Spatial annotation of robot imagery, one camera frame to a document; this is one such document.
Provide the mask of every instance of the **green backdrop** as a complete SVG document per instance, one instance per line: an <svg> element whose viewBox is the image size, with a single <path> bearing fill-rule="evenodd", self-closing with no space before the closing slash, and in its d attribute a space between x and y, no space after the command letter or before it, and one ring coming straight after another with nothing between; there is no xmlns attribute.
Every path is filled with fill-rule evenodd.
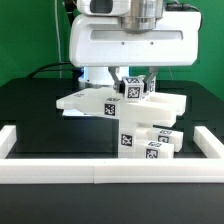
<svg viewBox="0 0 224 224"><path fill-rule="evenodd" d="M224 2L185 2L197 6L203 13L199 57L193 66L171 68L173 77L198 82L224 100ZM58 62L54 5L54 0L1 0L0 85L13 78L25 77L42 65ZM62 59L68 60L70 27L62 0L58 0L58 14ZM132 69L131 72L142 74L144 69ZM159 70L158 79L170 79L167 68Z"/></svg>

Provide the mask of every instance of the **white block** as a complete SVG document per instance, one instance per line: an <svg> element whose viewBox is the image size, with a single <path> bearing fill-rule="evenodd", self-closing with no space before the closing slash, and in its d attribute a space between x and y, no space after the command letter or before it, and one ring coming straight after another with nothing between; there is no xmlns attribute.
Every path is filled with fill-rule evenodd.
<svg viewBox="0 0 224 224"><path fill-rule="evenodd" d="M221 159L119 159L95 164L94 183L223 183Z"/></svg>
<svg viewBox="0 0 224 224"><path fill-rule="evenodd" d="M206 127L195 127L193 139L208 158L224 158L224 145Z"/></svg>
<svg viewBox="0 0 224 224"><path fill-rule="evenodd" d="M174 145L152 140L136 140L135 158L172 159Z"/></svg>
<svg viewBox="0 0 224 224"><path fill-rule="evenodd" d="M93 183L94 164L88 159L2 159L0 184Z"/></svg>
<svg viewBox="0 0 224 224"><path fill-rule="evenodd" d="M157 103L172 104L176 108L177 115L183 115L186 108L186 99L184 95L168 94L168 93L150 93L149 101Z"/></svg>
<svg viewBox="0 0 224 224"><path fill-rule="evenodd" d="M172 104L139 101L128 103L112 88L85 89L57 101L59 109L74 109L98 117L124 122L171 127L176 122Z"/></svg>
<svg viewBox="0 0 224 224"><path fill-rule="evenodd" d="M6 158L16 142L16 126L5 125L0 131L0 159Z"/></svg>
<svg viewBox="0 0 224 224"><path fill-rule="evenodd" d="M163 103L140 101L120 104L120 120L172 127L176 122L176 111L172 105Z"/></svg>
<svg viewBox="0 0 224 224"><path fill-rule="evenodd" d="M183 132L167 129L138 127L136 138L173 144L175 152L179 152L183 145Z"/></svg>
<svg viewBox="0 0 224 224"><path fill-rule="evenodd" d="M119 122L118 152L134 152L136 127L136 123Z"/></svg>

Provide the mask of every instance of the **white frame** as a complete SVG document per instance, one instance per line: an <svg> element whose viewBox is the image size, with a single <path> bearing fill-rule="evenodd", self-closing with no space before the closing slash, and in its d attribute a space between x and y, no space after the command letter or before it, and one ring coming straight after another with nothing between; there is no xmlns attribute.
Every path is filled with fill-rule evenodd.
<svg viewBox="0 0 224 224"><path fill-rule="evenodd" d="M0 183L224 183L223 159L6 159L16 127L0 131Z"/></svg>

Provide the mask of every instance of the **block with apriltag marker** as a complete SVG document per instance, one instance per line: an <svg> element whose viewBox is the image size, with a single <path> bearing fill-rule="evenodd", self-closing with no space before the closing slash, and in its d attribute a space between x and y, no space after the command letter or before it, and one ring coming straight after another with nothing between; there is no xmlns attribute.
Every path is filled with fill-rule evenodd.
<svg viewBox="0 0 224 224"><path fill-rule="evenodd" d="M159 159L174 157L174 145L158 141L136 140L135 158Z"/></svg>
<svg viewBox="0 0 224 224"><path fill-rule="evenodd" d="M122 80L125 84L125 101L141 100L144 90L144 83L142 81L142 78L124 77Z"/></svg>
<svg viewBox="0 0 224 224"><path fill-rule="evenodd" d="M136 123L119 122L118 158L134 158Z"/></svg>
<svg viewBox="0 0 224 224"><path fill-rule="evenodd" d="M183 132L160 128L138 127L136 138L173 144L175 152L179 152L183 145Z"/></svg>

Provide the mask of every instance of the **black table surface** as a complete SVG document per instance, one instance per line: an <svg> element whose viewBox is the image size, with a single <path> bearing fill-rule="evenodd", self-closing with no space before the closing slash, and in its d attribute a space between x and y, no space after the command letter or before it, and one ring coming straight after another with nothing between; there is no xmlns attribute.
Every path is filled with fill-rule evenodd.
<svg viewBox="0 0 224 224"><path fill-rule="evenodd" d="M0 88L0 128L6 124L17 126L18 142L8 158L117 156L116 121L94 117L65 119L62 112L56 110L55 101L74 91L78 88L70 79L14 79ZM186 112L177 117L172 127L184 132L184 145L176 158L204 157L192 141L195 126L206 126L223 142L224 103L221 100L193 82L158 81L157 91L187 95ZM97 140L94 133L96 124L108 129L106 134L102 133L106 139L103 143L103 137ZM78 144L74 140L67 142L66 135L61 134L63 128L69 134L77 127L79 131L75 135L81 135L82 139L88 137L90 142L96 141L97 147L90 147L93 153L82 153L85 141ZM63 143L73 147L63 152ZM41 148L32 146L29 151L29 144L41 145ZM104 149L105 145L108 146L106 151L97 151L97 148ZM0 185L0 223L4 224L222 223L223 207L223 184Z"/></svg>

